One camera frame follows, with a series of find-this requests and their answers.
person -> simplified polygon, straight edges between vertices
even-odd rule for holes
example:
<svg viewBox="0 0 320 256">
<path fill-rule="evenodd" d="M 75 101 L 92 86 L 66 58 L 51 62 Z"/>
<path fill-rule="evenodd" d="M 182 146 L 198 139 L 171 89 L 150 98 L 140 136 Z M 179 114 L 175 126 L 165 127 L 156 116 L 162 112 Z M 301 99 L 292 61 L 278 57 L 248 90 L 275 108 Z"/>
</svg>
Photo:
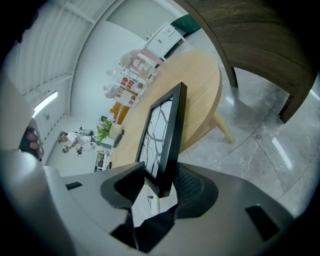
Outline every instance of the person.
<svg viewBox="0 0 320 256">
<path fill-rule="evenodd" d="M 66 133 L 66 132 L 62 132 L 59 139 L 58 139 L 58 142 L 61 143 L 61 142 L 69 142 L 70 145 L 65 149 L 65 152 L 69 152 L 73 147 L 75 146 L 81 146 L 87 142 L 89 142 L 90 139 L 89 137 L 87 136 L 84 136 L 82 134 L 79 134 L 79 133 L 76 133 L 76 132 L 69 132 L 69 133 Z"/>
</svg>

wooden table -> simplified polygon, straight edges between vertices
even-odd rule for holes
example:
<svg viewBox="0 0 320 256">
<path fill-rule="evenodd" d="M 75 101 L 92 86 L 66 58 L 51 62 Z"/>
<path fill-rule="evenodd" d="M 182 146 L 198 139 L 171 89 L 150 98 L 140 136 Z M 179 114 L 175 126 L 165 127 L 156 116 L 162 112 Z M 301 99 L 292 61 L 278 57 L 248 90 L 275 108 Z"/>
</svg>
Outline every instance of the wooden table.
<svg viewBox="0 0 320 256">
<path fill-rule="evenodd" d="M 274 4 L 265 0 L 174 1 L 208 35 L 231 86 L 238 87 L 235 68 L 239 68 L 267 79 L 289 94 L 279 113 L 286 123 L 309 95 L 319 70 L 315 65 L 319 57 L 314 54 L 319 44 L 306 44 L 307 34 L 301 33 L 318 28 L 301 17 L 302 14 L 312 17 L 311 5 L 292 3 L 289 14 L 284 16 L 278 12 L 280 9 L 275 9 L 280 8 L 282 1 Z M 288 22 L 297 15 L 299 36 L 297 27 Z"/>
<path fill-rule="evenodd" d="M 229 142 L 234 141 L 216 111 L 222 91 L 217 62 L 201 50 L 183 52 L 169 58 L 159 67 L 155 81 L 148 86 L 136 107 L 125 116 L 122 123 L 124 136 L 113 149 L 111 157 L 113 168 L 135 161 L 150 106 L 181 81 L 187 86 L 187 95 L 180 152 L 215 126 L 220 128 Z"/>
</svg>

dark wooden panel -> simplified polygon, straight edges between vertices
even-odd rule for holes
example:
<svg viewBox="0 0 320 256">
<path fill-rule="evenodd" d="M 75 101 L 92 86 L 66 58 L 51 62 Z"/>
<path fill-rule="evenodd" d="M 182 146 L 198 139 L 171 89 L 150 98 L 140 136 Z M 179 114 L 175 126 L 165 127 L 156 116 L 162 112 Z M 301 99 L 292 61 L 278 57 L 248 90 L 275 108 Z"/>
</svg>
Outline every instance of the dark wooden panel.
<svg viewBox="0 0 320 256">
<path fill-rule="evenodd" d="M 278 13 L 264 0 L 176 2 L 187 2 L 182 7 L 202 17 L 209 28 L 200 25 L 214 34 L 212 42 L 229 65 L 255 73 L 290 94 L 280 113 L 288 121 L 308 95 L 316 70 Z"/>
<path fill-rule="evenodd" d="M 219 40 L 217 39 L 216 35 L 213 33 L 209 25 L 206 23 L 204 18 L 185 0 L 174 0 L 176 3 L 178 3 L 182 8 L 187 10 L 187 12 L 194 18 L 196 22 L 203 28 L 203 30 L 206 32 L 206 35 L 210 38 L 212 43 L 214 44 L 217 52 L 219 53 L 219 56 L 222 60 L 223 66 L 225 68 L 226 74 L 229 78 L 230 85 L 233 87 L 238 87 L 238 81 L 236 72 L 233 66 L 230 66 L 229 61 L 227 59 L 227 56 L 225 55 L 225 52 L 220 45 Z"/>
</svg>

white clothing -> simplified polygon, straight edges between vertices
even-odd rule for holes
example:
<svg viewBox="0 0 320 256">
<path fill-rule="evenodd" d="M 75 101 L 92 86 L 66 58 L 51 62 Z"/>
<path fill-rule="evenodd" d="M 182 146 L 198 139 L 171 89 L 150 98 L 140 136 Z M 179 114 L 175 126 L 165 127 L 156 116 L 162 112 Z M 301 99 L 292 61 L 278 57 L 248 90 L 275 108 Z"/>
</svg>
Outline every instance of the white clothing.
<svg viewBox="0 0 320 256">
<path fill-rule="evenodd" d="M 75 132 L 68 133 L 67 137 L 69 140 L 69 146 L 71 146 L 71 144 L 75 141 L 75 139 L 77 139 L 78 141 L 78 143 L 75 146 L 83 146 L 85 143 L 90 141 L 90 138 L 88 136 L 84 136 L 82 134 L 75 133 Z"/>
</svg>

marble floor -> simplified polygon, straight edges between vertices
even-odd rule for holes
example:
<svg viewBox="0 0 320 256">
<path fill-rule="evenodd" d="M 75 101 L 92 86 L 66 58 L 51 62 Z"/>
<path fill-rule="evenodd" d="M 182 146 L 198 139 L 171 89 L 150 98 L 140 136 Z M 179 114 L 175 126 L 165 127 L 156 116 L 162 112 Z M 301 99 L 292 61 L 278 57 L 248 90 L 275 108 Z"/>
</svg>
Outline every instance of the marble floor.
<svg viewBox="0 0 320 256">
<path fill-rule="evenodd" d="M 320 79 L 284 124 L 278 113 L 288 94 L 253 73 L 236 69 L 238 88 L 230 86 L 222 61 L 201 29 L 178 46 L 201 49 L 219 63 L 223 86 L 218 110 L 235 136 L 227 143 L 217 128 L 179 155 L 179 162 L 246 179 L 278 200 L 294 216 L 308 205 L 320 174 Z"/>
</svg>

